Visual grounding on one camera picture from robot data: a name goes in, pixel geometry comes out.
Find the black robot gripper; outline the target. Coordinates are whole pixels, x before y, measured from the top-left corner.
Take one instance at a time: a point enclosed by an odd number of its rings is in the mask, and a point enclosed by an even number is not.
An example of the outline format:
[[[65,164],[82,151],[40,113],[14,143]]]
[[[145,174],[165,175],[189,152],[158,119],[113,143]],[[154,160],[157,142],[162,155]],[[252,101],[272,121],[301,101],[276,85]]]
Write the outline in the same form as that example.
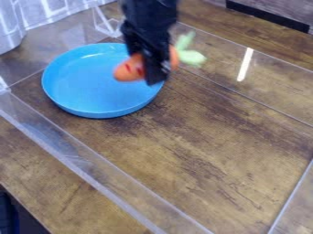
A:
[[[130,55],[142,51],[145,80],[151,86],[168,80],[170,27],[178,21],[178,0],[121,0],[121,32]]]

